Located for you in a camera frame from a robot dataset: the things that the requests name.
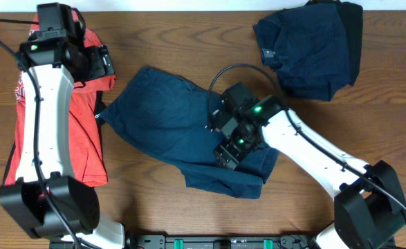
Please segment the navy blue shorts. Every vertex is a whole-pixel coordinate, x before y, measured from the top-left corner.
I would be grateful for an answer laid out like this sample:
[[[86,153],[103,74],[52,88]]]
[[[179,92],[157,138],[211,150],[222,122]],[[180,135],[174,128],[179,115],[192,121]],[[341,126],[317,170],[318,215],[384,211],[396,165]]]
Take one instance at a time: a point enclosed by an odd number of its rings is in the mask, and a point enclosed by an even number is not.
[[[236,169],[219,167],[213,151],[223,136],[207,129],[207,104],[218,109],[219,95],[184,77],[145,66],[99,117],[125,142],[177,167],[187,187],[259,199],[279,152],[261,144]]]

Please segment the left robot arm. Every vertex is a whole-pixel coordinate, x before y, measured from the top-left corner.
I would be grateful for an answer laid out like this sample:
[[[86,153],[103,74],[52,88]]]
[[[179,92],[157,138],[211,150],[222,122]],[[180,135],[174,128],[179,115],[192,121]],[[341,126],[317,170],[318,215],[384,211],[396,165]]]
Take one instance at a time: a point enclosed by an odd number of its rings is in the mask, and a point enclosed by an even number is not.
[[[0,204],[29,237],[56,248],[123,248],[124,226],[102,216],[95,190],[75,178],[68,144],[74,84],[112,75],[108,50],[85,46],[76,8],[46,3],[37,14],[39,30],[15,54],[26,92],[24,143]]]

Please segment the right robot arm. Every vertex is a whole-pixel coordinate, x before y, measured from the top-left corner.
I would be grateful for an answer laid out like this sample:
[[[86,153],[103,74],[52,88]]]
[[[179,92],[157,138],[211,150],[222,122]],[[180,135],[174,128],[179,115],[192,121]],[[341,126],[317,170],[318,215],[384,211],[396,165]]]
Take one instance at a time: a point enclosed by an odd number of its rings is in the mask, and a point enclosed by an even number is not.
[[[394,248],[406,226],[406,200],[395,170],[342,151],[273,95],[259,100],[242,83],[226,89],[210,126],[225,140],[214,150],[234,170],[265,143],[313,177],[334,202],[335,218],[311,239],[313,248]]]

